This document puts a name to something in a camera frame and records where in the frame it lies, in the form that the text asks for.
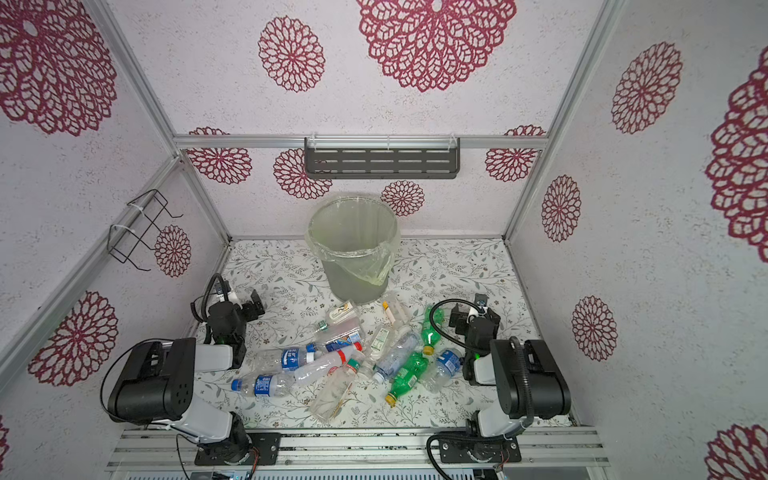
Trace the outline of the clear bottle blue label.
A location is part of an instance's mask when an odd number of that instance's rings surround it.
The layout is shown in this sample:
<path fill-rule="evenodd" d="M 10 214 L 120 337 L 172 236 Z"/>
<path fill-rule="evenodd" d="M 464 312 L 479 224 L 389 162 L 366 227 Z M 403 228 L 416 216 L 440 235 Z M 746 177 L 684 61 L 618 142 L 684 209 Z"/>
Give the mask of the clear bottle blue label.
<path fill-rule="evenodd" d="M 232 391 L 251 397 L 276 397 L 289 395 L 295 385 L 295 378 L 288 373 L 249 374 L 234 378 L 230 383 Z"/>
<path fill-rule="evenodd" d="M 314 362 L 320 355 L 314 343 L 267 349 L 255 353 L 254 357 L 248 361 L 248 366 L 252 371 L 264 374 L 294 371 Z"/>
<path fill-rule="evenodd" d="M 442 350 L 420 378 L 421 384 L 430 393 L 436 393 L 461 371 L 461 353 L 453 348 Z"/>

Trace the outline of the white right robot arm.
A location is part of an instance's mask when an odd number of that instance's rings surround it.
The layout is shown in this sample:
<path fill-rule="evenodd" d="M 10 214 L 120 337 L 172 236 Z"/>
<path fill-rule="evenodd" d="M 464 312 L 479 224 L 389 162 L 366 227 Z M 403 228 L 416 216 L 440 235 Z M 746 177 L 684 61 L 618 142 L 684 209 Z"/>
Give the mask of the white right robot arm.
<path fill-rule="evenodd" d="M 495 401 L 468 420 L 471 437 L 514 438 L 535 420 L 570 413 L 570 389 L 545 341 L 499 338 L 501 317 L 485 295 L 476 295 L 472 302 L 449 303 L 449 327 L 465 351 L 463 378 L 496 392 Z"/>

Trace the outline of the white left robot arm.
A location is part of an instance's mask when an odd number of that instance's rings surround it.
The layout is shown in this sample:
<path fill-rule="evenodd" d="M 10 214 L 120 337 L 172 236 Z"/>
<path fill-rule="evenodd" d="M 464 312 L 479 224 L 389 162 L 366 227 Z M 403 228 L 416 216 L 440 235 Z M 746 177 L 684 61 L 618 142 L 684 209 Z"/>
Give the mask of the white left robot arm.
<path fill-rule="evenodd" d="M 194 393 L 197 373 L 236 370 L 243 365 L 246 326 L 265 313 L 254 290 L 228 293 L 208 307 L 203 323 L 211 340 L 148 339 L 132 347 L 104 408 L 115 422 L 160 426 L 191 440 L 215 465 L 255 460 L 258 449 L 242 418 Z"/>

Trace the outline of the clear bottle blue label front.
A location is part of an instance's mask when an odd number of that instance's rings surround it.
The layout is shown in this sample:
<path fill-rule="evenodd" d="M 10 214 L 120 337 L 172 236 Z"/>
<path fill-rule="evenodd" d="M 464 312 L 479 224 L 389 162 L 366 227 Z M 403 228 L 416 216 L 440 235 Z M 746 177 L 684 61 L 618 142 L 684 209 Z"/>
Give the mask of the clear bottle blue label front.
<path fill-rule="evenodd" d="M 289 395 L 295 385 L 295 378 L 288 373 L 249 374 L 234 378 L 230 383 L 232 391 L 251 397 L 276 397 Z"/>

